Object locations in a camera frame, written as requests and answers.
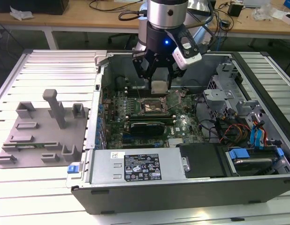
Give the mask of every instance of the warning label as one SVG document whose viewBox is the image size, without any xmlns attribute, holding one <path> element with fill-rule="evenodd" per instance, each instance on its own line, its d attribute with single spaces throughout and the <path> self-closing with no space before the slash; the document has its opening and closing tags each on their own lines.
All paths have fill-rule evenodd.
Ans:
<svg viewBox="0 0 290 225">
<path fill-rule="evenodd" d="M 126 181 L 161 180 L 159 155 L 125 155 L 124 179 Z"/>
</svg>

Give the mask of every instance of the wooden table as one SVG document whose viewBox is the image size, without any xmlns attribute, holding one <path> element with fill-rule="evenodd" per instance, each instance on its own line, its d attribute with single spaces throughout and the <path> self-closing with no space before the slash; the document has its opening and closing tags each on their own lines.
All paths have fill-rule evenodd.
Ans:
<svg viewBox="0 0 290 225">
<path fill-rule="evenodd" d="M 227 2 L 227 0 L 217 0 L 216 8 L 221 3 Z M 284 0 L 272 0 L 272 6 L 279 10 L 288 9 L 283 5 Z M 228 11 L 228 6 L 221 10 Z M 241 11 L 239 17 L 233 17 L 235 25 L 233 29 L 227 34 L 229 37 L 239 38 L 275 38 L 275 39 L 290 39 L 290 25 L 285 22 L 273 18 L 269 21 L 255 21 L 252 17 L 253 9 L 245 8 Z M 220 12 L 220 17 L 231 21 L 224 13 Z M 216 20 L 214 19 L 209 26 L 211 30 L 216 29 Z"/>
<path fill-rule="evenodd" d="M 139 21 L 120 22 L 119 13 L 96 11 L 89 7 L 90 0 L 69 0 L 63 15 L 33 14 L 35 18 L 19 21 L 9 13 L 0 13 L 0 23 L 9 30 L 41 30 L 44 32 L 50 49 L 58 49 L 52 31 L 106 32 L 106 33 L 138 33 Z M 100 1 L 93 6 L 100 9 L 111 9 L 127 3 L 113 0 Z M 127 9 L 138 10 L 137 3 Z"/>
<path fill-rule="evenodd" d="M 220 5 L 227 0 L 217 0 Z M 63 15 L 34 14 L 35 18 L 19 21 L 8 13 L 0 14 L 0 23 L 9 30 L 41 30 L 44 32 L 50 49 L 58 49 L 52 31 L 79 31 L 79 32 L 111 32 L 111 33 L 137 33 L 138 20 L 120 22 L 118 13 L 106 13 L 89 8 L 90 0 L 69 0 L 69 6 Z M 284 9 L 283 0 L 273 0 L 273 6 Z M 100 1 L 97 5 L 100 9 L 111 9 L 126 3 L 116 3 L 113 0 Z M 131 10 L 138 10 L 140 3 L 129 6 Z M 239 17 L 234 17 L 235 26 L 228 33 L 229 37 L 242 38 L 278 38 L 290 39 L 290 25 L 281 20 L 256 22 L 251 16 L 252 9 L 242 10 Z M 210 25 L 215 30 L 215 20 Z"/>
</svg>

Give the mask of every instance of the blue latch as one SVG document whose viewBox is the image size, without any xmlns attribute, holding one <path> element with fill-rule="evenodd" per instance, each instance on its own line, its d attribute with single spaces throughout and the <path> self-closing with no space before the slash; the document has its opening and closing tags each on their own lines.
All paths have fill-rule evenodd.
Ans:
<svg viewBox="0 0 290 225">
<path fill-rule="evenodd" d="M 250 157 L 247 152 L 247 149 L 232 149 L 231 151 L 229 151 L 229 156 L 231 159 Z"/>
<path fill-rule="evenodd" d="M 277 148 L 276 151 L 277 151 L 277 154 L 278 154 L 280 157 L 283 157 L 283 156 L 284 156 L 284 152 L 283 152 L 283 150 L 282 150 L 281 148 Z"/>
<path fill-rule="evenodd" d="M 69 165 L 67 173 L 79 173 L 79 165 Z"/>
</svg>

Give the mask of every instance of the connector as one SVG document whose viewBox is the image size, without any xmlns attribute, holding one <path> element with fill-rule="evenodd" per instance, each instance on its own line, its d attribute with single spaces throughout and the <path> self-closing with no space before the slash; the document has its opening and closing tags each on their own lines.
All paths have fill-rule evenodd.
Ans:
<svg viewBox="0 0 290 225">
<path fill-rule="evenodd" d="M 228 114 L 231 116 L 237 116 L 237 112 L 235 110 L 233 110 L 232 108 L 228 109 Z"/>
</svg>

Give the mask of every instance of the black plastic cover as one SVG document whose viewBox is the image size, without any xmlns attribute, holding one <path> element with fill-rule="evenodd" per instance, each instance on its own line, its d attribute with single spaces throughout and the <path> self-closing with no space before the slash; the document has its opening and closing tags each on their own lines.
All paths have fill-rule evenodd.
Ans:
<svg viewBox="0 0 290 225">
<path fill-rule="evenodd" d="M 192 143 L 178 146 L 181 156 L 189 161 L 190 171 L 185 172 L 186 178 L 232 176 L 220 144 Z"/>
</svg>

